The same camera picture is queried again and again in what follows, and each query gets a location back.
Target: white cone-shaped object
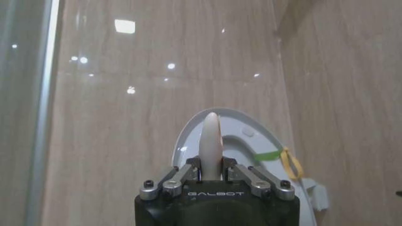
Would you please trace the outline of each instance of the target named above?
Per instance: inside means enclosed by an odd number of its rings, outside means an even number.
[[[201,180],[220,180],[223,142],[220,123],[216,113],[209,113],[203,122],[199,143],[200,178]]]

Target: white plastic part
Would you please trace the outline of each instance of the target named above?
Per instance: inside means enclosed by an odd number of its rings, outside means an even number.
[[[328,208],[327,188],[316,183],[311,178],[303,178],[301,183],[307,190],[312,209],[316,211],[325,210]]]
[[[203,180],[220,180],[221,152],[219,116],[212,112],[204,119],[199,142],[200,177]]]
[[[172,166],[183,167],[185,160],[199,155],[199,141],[203,122],[207,115],[213,112],[219,115],[220,131],[223,139],[223,156],[235,158],[244,166],[263,166],[279,179],[289,180],[283,169],[280,160],[257,162],[253,155],[259,153],[275,152],[283,148],[280,142],[269,131],[244,113],[227,109],[211,108],[199,112],[187,122],[177,137],[175,151],[172,155]],[[316,226],[309,196],[304,189],[301,180],[291,181],[295,187],[295,194],[300,200],[300,226]]]

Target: robotic hand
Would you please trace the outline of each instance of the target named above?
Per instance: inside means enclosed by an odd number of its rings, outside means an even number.
[[[136,226],[297,226],[299,198],[289,181],[261,166],[247,168],[221,157],[219,118],[211,113],[199,156],[142,183],[134,218]]]

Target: white plastic bracket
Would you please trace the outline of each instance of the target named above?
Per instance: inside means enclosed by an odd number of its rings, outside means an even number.
[[[327,188],[316,183],[316,181],[311,178],[303,178],[301,183],[304,189],[307,190],[312,209],[316,211],[325,210],[328,208]]]

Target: yellow rubber band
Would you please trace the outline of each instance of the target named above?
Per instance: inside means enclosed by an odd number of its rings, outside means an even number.
[[[292,165],[295,166],[296,175],[293,173],[293,170],[291,169],[288,158],[289,158]],[[303,168],[301,168],[301,165],[300,165],[297,159],[288,152],[287,147],[283,148],[283,151],[280,153],[280,160],[281,160],[281,165],[283,165],[284,171],[285,171],[289,179],[299,180],[304,176],[304,171],[303,171]]]

